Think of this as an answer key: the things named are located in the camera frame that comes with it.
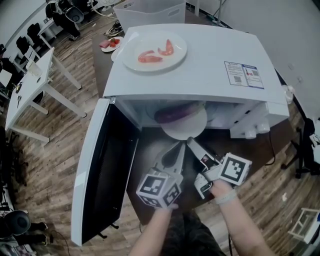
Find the white knob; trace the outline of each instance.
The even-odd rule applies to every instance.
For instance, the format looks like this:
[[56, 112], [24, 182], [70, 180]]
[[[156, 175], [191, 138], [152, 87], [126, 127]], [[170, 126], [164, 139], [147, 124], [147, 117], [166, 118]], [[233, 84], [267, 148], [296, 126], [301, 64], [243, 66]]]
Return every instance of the white knob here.
[[249, 128], [245, 131], [244, 135], [248, 140], [255, 139], [257, 137], [256, 129], [254, 127]]
[[270, 132], [270, 125], [268, 119], [264, 118], [260, 123], [257, 124], [256, 129], [260, 134], [266, 134]]

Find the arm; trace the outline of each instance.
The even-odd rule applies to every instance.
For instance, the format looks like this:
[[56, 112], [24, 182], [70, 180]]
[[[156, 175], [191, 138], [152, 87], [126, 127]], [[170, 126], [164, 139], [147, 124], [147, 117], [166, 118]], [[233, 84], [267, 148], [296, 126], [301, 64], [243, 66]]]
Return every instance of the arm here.
[[[219, 198], [232, 190], [229, 183], [216, 180], [210, 189]], [[250, 218], [238, 197], [219, 205], [234, 247], [240, 256], [274, 256], [256, 224]]]
[[129, 256], [158, 256], [161, 252], [172, 210], [157, 209], [142, 235], [135, 242]]

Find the microwave door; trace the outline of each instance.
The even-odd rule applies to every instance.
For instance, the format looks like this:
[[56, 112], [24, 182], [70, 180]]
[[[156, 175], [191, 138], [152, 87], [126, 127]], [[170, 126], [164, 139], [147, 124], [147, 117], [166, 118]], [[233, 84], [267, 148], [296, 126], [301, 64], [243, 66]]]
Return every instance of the microwave door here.
[[98, 100], [73, 189], [71, 240], [77, 245], [119, 218], [139, 133], [109, 99]]

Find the dark table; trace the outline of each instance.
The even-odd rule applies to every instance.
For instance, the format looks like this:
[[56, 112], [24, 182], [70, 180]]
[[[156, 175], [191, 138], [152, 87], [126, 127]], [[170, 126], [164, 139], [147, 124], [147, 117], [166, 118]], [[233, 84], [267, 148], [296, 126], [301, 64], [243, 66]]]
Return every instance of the dark table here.
[[[189, 11], [186, 11], [185, 23], [211, 25], [209, 20], [200, 19]], [[99, 47], [99, 43], [104, 39], [106, 39], [104, 35], [98, 35], [92, 40], [96, 85], [100, 98], [103, 96], [113, 65], [111, 53], [103, 53]], [[293, 138], [294, 132], [288, 120], [275, 125], [271, 129], [271, 139], [275, 153], [278, 153]], [[228, 130], [206, 129], [196, 140], [203, 147], [211, 152], [216, 152], [220, 156], [231, 152], [251, 160], [252, 166], [248, 178], [273, 157], [268, 134], [259, 134], [253, 140], [231, 139]], [[153, 166], [156, 155], [174, 142], [175, 140], [167, 136], [161, 128], [143, 128], [140, 134], [126, 191], [143, 225], [150, 221], [154, 209], [145, 205], [137, 196], [137, 187], [141, 177]], [[195, 157], [188, 147], [185, 154], [183, 182], [181, 184], [182, 194], [178, 198], [179, 210], [176, 211], [177, 213], [190, 210], [213, 199], [210, 195], [201, 199], [194, 187], [197, 175], [194, 168]]]

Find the white desk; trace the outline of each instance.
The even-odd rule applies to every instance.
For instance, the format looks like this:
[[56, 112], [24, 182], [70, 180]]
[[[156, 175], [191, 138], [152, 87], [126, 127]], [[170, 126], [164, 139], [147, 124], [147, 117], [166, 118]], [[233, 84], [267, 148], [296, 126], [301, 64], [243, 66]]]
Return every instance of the white desk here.
[[[77, 87], [78, 89], [81, 89], [81, 85], [79, 84], [79, 82], [66, 70], [66, 68], [54, 56], [54, 50], [55, 48], [53, 47], [43, 57], [41, 57], [36, 63], [42, 69], [42, 75], [39, 81], [37, 81], [38, 80], [37, 77], [27, 72], [21, 80], [23, 84], [19, 93], [16, 93], [16, 90], [13, 91], [11, 100], [9, 103], [6, 121], [5, 121], [6, 131], [8, 129], [12, 129], [18, 133], [24, 134], [26, 136], [32, 137], [34, 139], [37, 139], [46, 143], [50, 141], [48, 137], [42, 136], [32, 131], [24, 130], [15, 125], [19, 116], [23, 113], [23, 111], [29, 105], [39, 110], [45, 115], [48, 114], [48, 110], [46, 110], [45, 108], [33, 102], [33, 99], [42, 91], [47, 92], [57, 101], [65, 105], [68, 109], [75, 112], [78, 116], [82, 118], [87, 116], [87, 114], [83, 110], [81, 110], [75, 104], [67, 100], [63, 95], [61, 95], [59, 92], [57, 92], [54, 88], [52, 88], [48, 84], [50, 65], [51, 65], [51, 62], [53, 62], [57, 67], [57, 69], [60, 70], [60, 72], [63, 73], [73, 83], [75, 87]], [[22, 97], [19, 102], [19, 105], [18, 105], [18, 96]]]
[[[50, 29], [50, 27], [55, 24], [53, 19], [50, 19], [46, 24], [44, 24], [44, 26], [41, 28], [41, 30], [38, 33], [38, 36], [42, 39], [42, 41], [49, 47], [49, 49], [51, 49], [51, 45], [48, 43], [48, 41], [41, 35], [43, 32], [45, 32], [46, 30], [48, 30], [50, 32], [50, 34], [52, 34], [52, 36], [54, 38], [57, 38], [56, 35], [52, 32], [52, 30]], [[79, 30], [79, 27], [77, 25], [77, 23], [74, 23], [75, 27], [77, 30]]]

